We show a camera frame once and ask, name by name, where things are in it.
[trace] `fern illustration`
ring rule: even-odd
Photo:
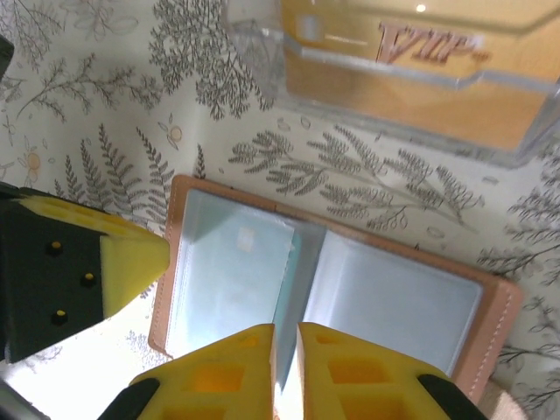
[[[153,7],[158,24],[149,45],[150,63],[159,67],[167,93],[197,74],[197,101],[210,108],[215,120],[226,113],[240,118],[251,95],[261,110],[272,107],[229,41],[222,7],[221,0],[158,0]]]
[[[66,155],[66,183],[68,185],[68,198],[74,203],[83,204],[83,198],[86,195],[83,184],[78,182],[78,177],[74,172],[72,160],[69,155]]]
[[[350,129],[335,125],[333,130],[324,132],[322,141],[307,142],[317,161],[293,157],[290,140],[270,130],[257,133],[250,143],[236,144],[228,161],[247,166],[247,174],[267,172],[266,180],[277,193],[304,196],[318,190],[329,202],[330,214],[365,220],[373,230],[405,229],[412,210],[429,211],[473,230],[464,221],[464,211],[479,206],[482,197],[449,169],[434,169],[407,150],[381,158]],[[389,172],[403,178],[405,187],[387,184],[383,177]],[[337,179],[364,186],[343,188]]]
[[[54,180],[54,193],[64,200],[67,199],[67,194],[64,192],[62,185],[57,179]]]
[[[41,79],[43,88],[22,106],[17,112],[17,117],[29,105],[34,104],[49,109],[64,123],[67,117],[58,99],[60,96],[79,102],[81,110],[87,115],[94,106],[88,90],[99,96],[109,109],[116,109],[120,103],[119,97],[124,94],[128,94],[131,101],[142,104],[148,110],[161,101],[163,88],[157,84],[155,78],[146,75],[137,78],[136,71],[131,66],[111,69],[105,77],[96,76],[95,61],[95,54],[81,59],[74,73],[68,72],[65,58],[53,61]]]
[[[145,204],[139,199],[148,192],[139,187],[142,180],[131,175],[134,165],[127,164],[126,156],[109,141],[103,124],[99,126],[99,142],[115,206],[125,214],[133,214],[135,211],[145,208]]]
[[[194,177],[198,179],[205,179],[207,177],[207,168],[204,165],[204,151],[200,144],[196,145],[198,154],[196,157],[196,165],[194,167]]]
[[[136,127],[136,133],[142,140],[142,145],[150,160],[150,189],[146,213],[158,224],[164,225],[169,206],[169,194],[172,189],[174,169],[169,169],[169,163],[162,159],[161,153],[156,150],[148,137]]]
[[[50,2],[24,0],[0,2],[0,32],[16,47],[34,71],[49,52],[53,37],[63,31]]]
[[[86,147],[86,140],[80,144],[81,162],[86,173],[86,195],[90,206],[106,210],[111,204],[111,193],[107,188],[107,180],[102,179],[99,166],[95,164]]]
[[[22,97],[21,85],[25,79],[4,75],[0,81],[0,101],[10,103]]]

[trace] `yellow foam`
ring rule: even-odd
[[[150,239],[102,236],[100,244],[103,316],[108,318],[165,273],[169,243],[153,235]]]
[[[139,420],[271,420],[274,325],[257,325],[156,367],[159,389]]]
[[[448,420],[417,380],[445,374],[419,360],[322,325],[300,323],[304,420]]]
[[[56,221],[63,221],[81,228],[95,230],[106,235],[151,238],[154,234],[134,223],[113,214],[69,203],[54,197],[31,196],[19,201],[35,214]]]
[[[158,280],[169,265],[169,243],[119,216],[54,197],[19,204],[35,214],[100,232],[103,315],[111,317]]]

